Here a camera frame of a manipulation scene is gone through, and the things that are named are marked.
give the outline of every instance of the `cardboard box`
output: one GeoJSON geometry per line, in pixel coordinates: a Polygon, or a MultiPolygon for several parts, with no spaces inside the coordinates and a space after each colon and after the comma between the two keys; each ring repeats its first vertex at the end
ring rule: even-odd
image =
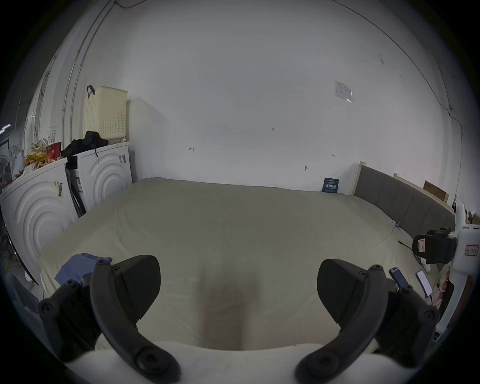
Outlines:
{"type": "Polygon", "coordinates": [[[446,203],[447,200],[448,200],[447,192],[441,190],[436,185],[433,185],[432,183],[430,183],[428,181],[425,181],[425,184],[423,185],[423,189],[426,190],[427,192],[431,193],[433,196],[438,197],[444,203],[446,203]]]}

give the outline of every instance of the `smartphone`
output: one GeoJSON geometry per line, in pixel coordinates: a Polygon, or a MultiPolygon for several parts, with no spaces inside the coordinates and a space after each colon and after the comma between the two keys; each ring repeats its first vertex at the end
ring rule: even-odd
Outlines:
{"type": "Polygon", "coordinates": [[[392,277],[393,280],[395,280],[396,284],[398,285],[399,288],[406,288],[408,287],[408,283],[403,277],[402,273],[398,269],[398,267],[393,267],[390,269],[390,276],[392,277]]]}

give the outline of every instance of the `black device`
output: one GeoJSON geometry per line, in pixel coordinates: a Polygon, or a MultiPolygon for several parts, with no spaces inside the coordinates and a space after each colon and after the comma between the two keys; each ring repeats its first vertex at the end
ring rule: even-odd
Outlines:
{"type": "Polygon", "coordinates": [[[399,288],[406,288],[408,287],[408,282],[407,279],[403,276],[403,274],[400,272],[398,267],[393,267],[390,269],[390,276],[392,277],[393,280],[395,280],[396,284],[398,285],[399,288]]]}
{"type": "MultiPolygon", "coordinates": [[[[111,265],[99,260],[81,284],[69,280],[38,305],[48,341],[62,362],[94,350],[103,333],[122,359],[154,383],[174,383],[181,367],[175,357],[145,339],[136,322],[160,291],[155,257],[139,255],[111,265]]],[[[379,353],[406,367],[418,367],[432,342],[438,310],[410,285],[398,290],[381,265],[362,269],[325,260],[317,292],[340,325],[339,335],[305,356],[295,368],[300,384],[326,383],[351,365],[375,338],[379,353]]]]}

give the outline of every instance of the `label sticker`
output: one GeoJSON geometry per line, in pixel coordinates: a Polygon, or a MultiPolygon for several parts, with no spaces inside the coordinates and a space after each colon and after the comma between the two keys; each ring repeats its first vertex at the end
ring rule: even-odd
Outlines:
{"type": "Polygon", "coordinates": [[[80,174],[77,170],[73,171],[75,177],[75,185],[77,186],[77,191],[83,193],[82,182],[80,181],[80,174]]]}
{"type": "Polygon", "coordinates": [[[58,180],[54,180],[53,185],[55,185],[55,189],[57,190],[57,196],[61,196],[61,190],[62,190],[62,187],[63,187],[63,183],[58,181],[58,180]]]}
{"type": "Polygon", "coordinates": [[[477,256],[478,253],[479,253],[478,245],[467,245],[465,248],[466,256],[477,256]]]}
{"type": "Polygon", "coordinates": [[[425,239],[420,239],[417,241],[417,247],[419,249],[419,252],[425,253],[425,239]]]}
{"type": "Polygon", "coordinates": [[[56,134],[57,130],[56,129],[53,129],[51,131],[48,131],[47,132],[47,141],[48,141],[48,144],[53,144],[55,142],[55,134],[56,134]]]}

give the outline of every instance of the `beige plastic basket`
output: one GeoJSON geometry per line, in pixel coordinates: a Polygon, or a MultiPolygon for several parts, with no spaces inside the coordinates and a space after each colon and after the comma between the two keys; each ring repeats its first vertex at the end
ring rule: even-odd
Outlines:
{"type": "Polygon", "coordinates": [[[95,94],[85,96],[85,132],[95,131],[102,139],[118,139],[126,134],[127,91],[98,87],[95,94]]]}

